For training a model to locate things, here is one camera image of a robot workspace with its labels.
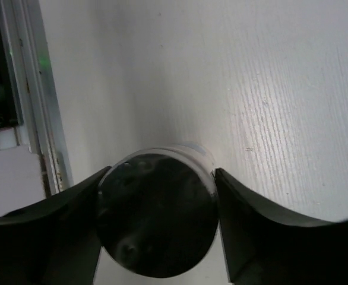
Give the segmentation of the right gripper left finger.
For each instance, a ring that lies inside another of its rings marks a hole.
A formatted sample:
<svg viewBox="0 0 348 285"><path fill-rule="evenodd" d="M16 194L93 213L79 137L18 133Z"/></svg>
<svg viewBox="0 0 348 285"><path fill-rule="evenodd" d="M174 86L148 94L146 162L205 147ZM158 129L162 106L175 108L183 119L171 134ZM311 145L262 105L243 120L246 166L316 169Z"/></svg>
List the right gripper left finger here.
<svg viewBox="0 0 348 285"><path fill-rule="evenodd" d="M93 284L97 187L109 170L0 217L0 284Z"/></svg>

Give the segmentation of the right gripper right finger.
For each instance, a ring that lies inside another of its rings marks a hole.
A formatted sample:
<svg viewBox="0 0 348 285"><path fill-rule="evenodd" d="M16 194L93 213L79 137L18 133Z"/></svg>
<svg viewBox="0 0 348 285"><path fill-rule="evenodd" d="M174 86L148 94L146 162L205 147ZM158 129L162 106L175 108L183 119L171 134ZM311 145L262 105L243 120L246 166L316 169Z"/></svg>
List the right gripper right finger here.
<svg viewBox="0 0 348 285"><path fill-rule="evenodd" d="M312 218L214 172L220 232L233 284L348 284L348 219Z"/></svg>

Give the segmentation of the blue-label silver-lid shaker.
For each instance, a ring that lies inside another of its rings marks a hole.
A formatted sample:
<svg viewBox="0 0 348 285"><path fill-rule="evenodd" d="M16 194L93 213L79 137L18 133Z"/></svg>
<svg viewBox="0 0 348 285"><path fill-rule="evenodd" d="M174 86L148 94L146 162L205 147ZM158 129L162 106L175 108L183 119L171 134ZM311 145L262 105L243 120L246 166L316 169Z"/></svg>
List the blue-label silver-lid shaker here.
<svg viewBox="0 0 348 285"><path fill-rule="evenodd" d="M193 143L147 148L122 159L98 186L96 229L122 267L153 278L194 268L218 223L214 160Z"/></svg>

